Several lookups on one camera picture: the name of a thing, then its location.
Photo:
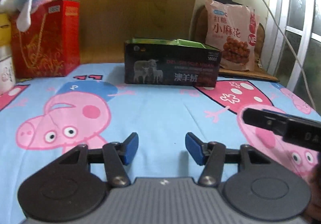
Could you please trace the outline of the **red gift box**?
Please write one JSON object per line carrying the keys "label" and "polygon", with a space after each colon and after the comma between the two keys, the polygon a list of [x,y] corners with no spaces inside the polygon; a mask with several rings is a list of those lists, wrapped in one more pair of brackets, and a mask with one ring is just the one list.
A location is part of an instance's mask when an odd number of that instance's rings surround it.
{"label": "red gift box", "polygon": [[80,2],[55,0],[31,15],[20,32],[17,14],[10,17],[11,50],[17,78],[64,77],[80,65]]}

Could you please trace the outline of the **blue cartoon pig bedsheet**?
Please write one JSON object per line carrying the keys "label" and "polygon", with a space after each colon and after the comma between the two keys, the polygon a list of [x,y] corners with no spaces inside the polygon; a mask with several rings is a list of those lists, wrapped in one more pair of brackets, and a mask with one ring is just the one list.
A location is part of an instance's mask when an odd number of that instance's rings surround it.
{"label": "blue cartoon pig bedsheet", "polygon": [[320,115],[278,83],[218,78],[214,88],[125,84],[123,64],[81,65],[66,77],[19,82],[1,96],[1,223],[20,223],[22,182],[74,146],[91,149],[139,135],[130,178],[197,178],[186,133],[230,148],[244,143],[306,177],[314,151],[284,144],[272,132],[245,125],[248,107],[311,120]]}

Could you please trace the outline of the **pink snack bag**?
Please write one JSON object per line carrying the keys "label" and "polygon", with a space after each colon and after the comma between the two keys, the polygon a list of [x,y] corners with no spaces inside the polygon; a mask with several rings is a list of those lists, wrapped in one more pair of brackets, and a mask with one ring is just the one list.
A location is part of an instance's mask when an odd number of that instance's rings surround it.
{"label": "pink snack bag", "polygon": [[220,65],[234,71],[253,71],[260,16],[245,5],[206,0],[206,44],[221,51]]}

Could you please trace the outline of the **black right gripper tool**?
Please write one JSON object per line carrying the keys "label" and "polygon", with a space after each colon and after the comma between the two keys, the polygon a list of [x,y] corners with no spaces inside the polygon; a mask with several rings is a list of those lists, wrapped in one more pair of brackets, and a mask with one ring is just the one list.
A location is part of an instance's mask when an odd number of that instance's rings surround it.
{"label": "black right gripper tool", "polygon": [[247,108],[245,124],[272,131],[286,143],[320,152],[320,122],[272,110]]}

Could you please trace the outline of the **black open cardboard box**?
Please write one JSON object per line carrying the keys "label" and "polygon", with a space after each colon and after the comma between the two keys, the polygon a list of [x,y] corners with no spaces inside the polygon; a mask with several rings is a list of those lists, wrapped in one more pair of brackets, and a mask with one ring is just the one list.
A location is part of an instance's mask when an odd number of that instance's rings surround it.
{"label": "black open cardboard box", "polygon": [[125,82],[215,87],[221,56],[198,42],[132,38],[124,45]]}

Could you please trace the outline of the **white window frame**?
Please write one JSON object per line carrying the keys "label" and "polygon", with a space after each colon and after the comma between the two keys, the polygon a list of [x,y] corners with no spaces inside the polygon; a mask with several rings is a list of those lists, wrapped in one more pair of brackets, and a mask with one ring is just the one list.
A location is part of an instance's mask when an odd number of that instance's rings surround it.
{"label": "white window frame", "polygon": [[282,85],[308,99],[300,67],[284,37],[304,67],[313,97],[320,91],[320,0],[269,0],[273,17],[267,18],[261,61]]}

